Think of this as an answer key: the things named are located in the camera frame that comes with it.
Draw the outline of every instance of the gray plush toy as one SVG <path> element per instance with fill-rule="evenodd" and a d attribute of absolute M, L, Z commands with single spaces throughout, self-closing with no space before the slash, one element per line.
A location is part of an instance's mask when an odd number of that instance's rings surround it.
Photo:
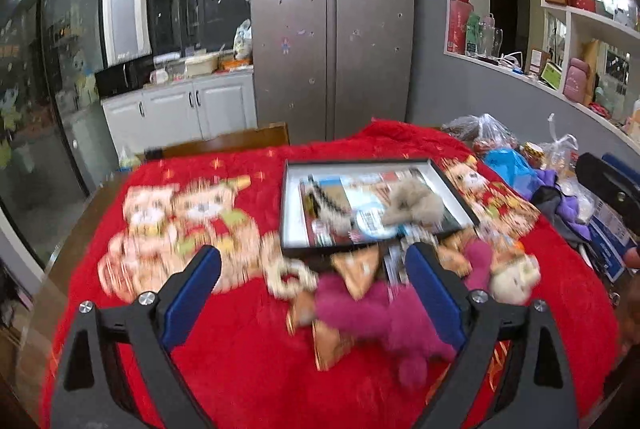
<path fill-rule="evenodd" d="M 383 225 L 438 225 L 444 217 L 442 198 L 415 178 L 407 178 L 394 184 L 389 200 L 390 205 L 382 216 Z"/>

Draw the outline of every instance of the white cabinet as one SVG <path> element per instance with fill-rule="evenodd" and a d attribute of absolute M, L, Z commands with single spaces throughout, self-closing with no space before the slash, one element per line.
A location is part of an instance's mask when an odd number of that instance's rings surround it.
<path fill-rule="evenodd" d="M 135 154 L 152 147 L 146 133 L 142 92 L 107 99 L 102 107 L 118 155 L 123 148 Z"/>
<path fill-rule="evenodd" d="M 197 81 L 193 89 L 203 138 L 256 127 L 251 73 Z"/>
<path fill-rule="evenodd" d="M 145 88 L 102 102 L 118 154 L 255 128 L 254 77 L 238 72 Z"/>
<path fill-rule="evenodd" d="M 156 148 L 202 139 L 193 85 L 143 90 L 145 129 Z"/>

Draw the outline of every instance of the magazine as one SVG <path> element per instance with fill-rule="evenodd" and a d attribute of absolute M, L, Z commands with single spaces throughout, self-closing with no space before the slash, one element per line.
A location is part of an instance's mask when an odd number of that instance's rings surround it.
<path fill-rule="evenodd" d="M 382 216 L 390 205 L 391 188 L 394 182 L 405 178 L 417 178 L 430 186 L 421 171 L 415 167 L 358 176 L 323 176 L 320 180 L 314 180 L 309 176 L 308 179 L 301 180 L 300 196 L 309 246 L 374 243 L 391 239 L 410 229 L 411 225 L 382 224 Z M 338 234 L 331 225 L 318 217 L 319 204 L 314 196 L 314 186 L 319 187 L 328 197 L 337 214 L 347 223 L 351 223 L 347 233 Z M 455 231 L 460 228 L 452 214 L 445 210 L 444 218 L 439 225 L 433 226 L 433 232 Z"/>

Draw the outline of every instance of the white plush toy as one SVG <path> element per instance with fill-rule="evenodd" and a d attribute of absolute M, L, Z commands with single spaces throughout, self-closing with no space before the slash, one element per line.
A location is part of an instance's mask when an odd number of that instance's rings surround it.
<path fill-rule="evenodd" d="M 489 291 L 500 303 L 523 305 L 540 282 L 540 265 L 531 255 L 525 255 L 492 276 Z"/>

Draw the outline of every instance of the silver refrigerator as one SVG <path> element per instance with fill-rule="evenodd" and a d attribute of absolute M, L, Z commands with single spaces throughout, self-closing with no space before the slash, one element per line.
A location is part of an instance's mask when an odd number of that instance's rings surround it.
<path fill-rule="evenodd" d="M 294 144 L 404 120 L 414 0 L 251 0 L 258 125 Z"/>

